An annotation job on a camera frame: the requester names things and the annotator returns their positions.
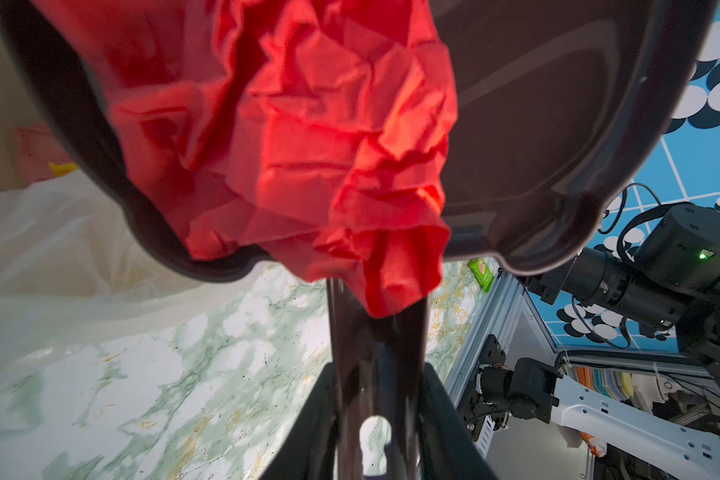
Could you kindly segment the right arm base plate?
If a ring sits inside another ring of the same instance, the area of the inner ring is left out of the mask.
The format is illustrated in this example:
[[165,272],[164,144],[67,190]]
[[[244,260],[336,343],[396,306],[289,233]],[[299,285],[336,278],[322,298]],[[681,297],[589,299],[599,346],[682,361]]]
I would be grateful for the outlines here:
[[505,360],[506,354],[498,338],[489,334],[477,360],[468,370],[467,383],[456,410],[475,443],[484,430],[494,430],[493,426],[485,427],[487,420],[508,413],[507,391],[512,369],[505,365]]

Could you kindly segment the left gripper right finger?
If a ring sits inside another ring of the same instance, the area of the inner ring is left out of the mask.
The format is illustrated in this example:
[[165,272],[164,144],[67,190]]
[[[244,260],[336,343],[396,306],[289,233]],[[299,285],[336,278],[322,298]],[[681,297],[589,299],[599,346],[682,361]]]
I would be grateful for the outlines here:
[[421,478],[497,479],[428,363],[421,377]]

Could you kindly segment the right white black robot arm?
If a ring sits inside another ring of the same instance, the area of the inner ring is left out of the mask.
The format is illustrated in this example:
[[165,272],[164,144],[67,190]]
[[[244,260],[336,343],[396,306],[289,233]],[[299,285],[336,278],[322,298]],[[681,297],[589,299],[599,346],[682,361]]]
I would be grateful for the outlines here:
[[[720,388],[720,211],[662,204],[635,216],[652,223],[640,244],[620,235],[613,252],[586,248],[564,265],[523,279],[545,302],[561,293],[653,332],[674,329],[680,353]],[[531,358],[502,362],[494,337],[474,364],[459,414],[473,437],[501,417],[537,419],[595,436],[678,479],[720,479],[720,437],[611,400]]]

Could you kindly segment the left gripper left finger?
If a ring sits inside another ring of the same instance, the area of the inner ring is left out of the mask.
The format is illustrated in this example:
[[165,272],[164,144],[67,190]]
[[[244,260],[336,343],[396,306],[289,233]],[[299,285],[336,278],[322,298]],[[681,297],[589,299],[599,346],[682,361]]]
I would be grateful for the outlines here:
[[324,366],[283,445],[262,480],[328,480],[334,478],[338,438],[336,374]]

